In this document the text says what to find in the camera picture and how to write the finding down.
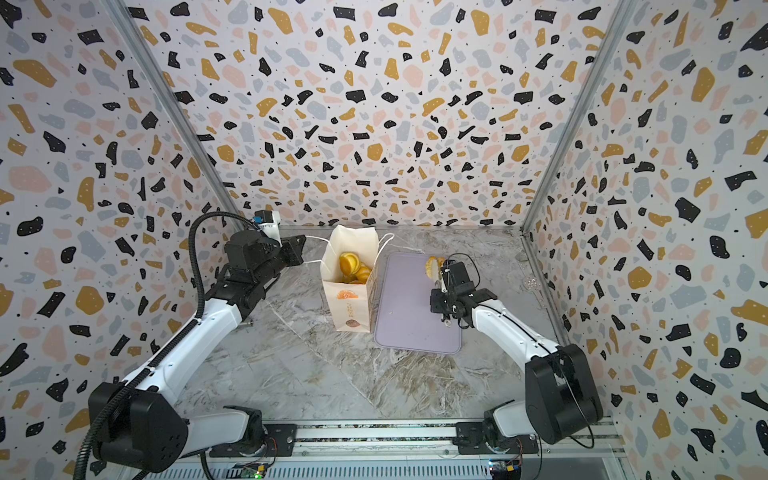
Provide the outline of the printed paper bread bag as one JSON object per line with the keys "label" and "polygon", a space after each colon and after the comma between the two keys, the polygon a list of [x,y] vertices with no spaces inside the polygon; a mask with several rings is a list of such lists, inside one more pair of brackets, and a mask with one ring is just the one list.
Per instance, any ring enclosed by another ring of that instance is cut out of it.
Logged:
{"label": "printed paper bread bag", "polygon": [[[348,228],[338,225],[329,238],[312,235],[306,238],[325,243],[323,255],[319,259],[307,261],[307,264],[319,264],[325,299],[335,329],[341,332],[370,333],[373,329],[376,266],[394,235],[387,233],[380,237],[374,227]],[[342,275],[339,256],[344,252],[354,252],[361,265],[371,269],[365,284],[355,284],[354,276]]]}

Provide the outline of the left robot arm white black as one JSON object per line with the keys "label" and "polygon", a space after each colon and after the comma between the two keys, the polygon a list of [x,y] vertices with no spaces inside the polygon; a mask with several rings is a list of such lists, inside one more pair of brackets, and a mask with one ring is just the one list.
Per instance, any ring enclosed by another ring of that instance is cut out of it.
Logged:
{"label": "left robot arm white black", "polygon": [[90,395],[90,428],[75,478],[90,458],[160,473],[178,459],[223,449],[251,456],[267,445],[260,410],[227,406],[220,413],[184,418],[175,405],[187,383],[220,342],[246,320],[288,267],[303,264],[303,235],[275,240],[261,230],[236,233],[225,246],[228,262],[194,315],[148,361],[119,383]]}

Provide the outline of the round yellow tart bread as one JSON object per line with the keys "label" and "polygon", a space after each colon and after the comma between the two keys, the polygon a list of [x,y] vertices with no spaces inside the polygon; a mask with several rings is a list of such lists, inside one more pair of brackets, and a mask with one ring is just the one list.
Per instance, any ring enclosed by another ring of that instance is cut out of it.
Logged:
{"label": "round yellow tart bread", "polygon": [[339,268],[343,276],[356,275],[360,267],[361,261],[354,252],[344,252],[339,256]]}

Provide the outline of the knotted brown bun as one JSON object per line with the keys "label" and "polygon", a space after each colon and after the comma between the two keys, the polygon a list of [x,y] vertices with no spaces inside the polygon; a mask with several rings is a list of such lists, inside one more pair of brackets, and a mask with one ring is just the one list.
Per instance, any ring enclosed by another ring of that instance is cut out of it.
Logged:
{"label": "knotted brown bun", "polygon": [[425,264],[425,273],[433,282],[438,282],[441,278],[441,268],[445,262],[443,257],[431,256]]}

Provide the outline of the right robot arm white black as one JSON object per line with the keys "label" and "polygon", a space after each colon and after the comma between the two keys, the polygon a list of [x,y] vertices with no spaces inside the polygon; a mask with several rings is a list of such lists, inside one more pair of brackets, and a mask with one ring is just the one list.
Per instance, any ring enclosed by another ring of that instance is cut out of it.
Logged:
{"label": "right robot arm white black", "polygon": [[524,398],[484,414],[483,441],[489,449],[507,450],[511,443],[533,435],[548,444],[575,435],[603,419],[604,412],[584,351],[560,345],[516,317],[486,288],[470,279],[465,264],[428,259],[427,277],[435,283],[430,311],[493,340],[523,371]]}

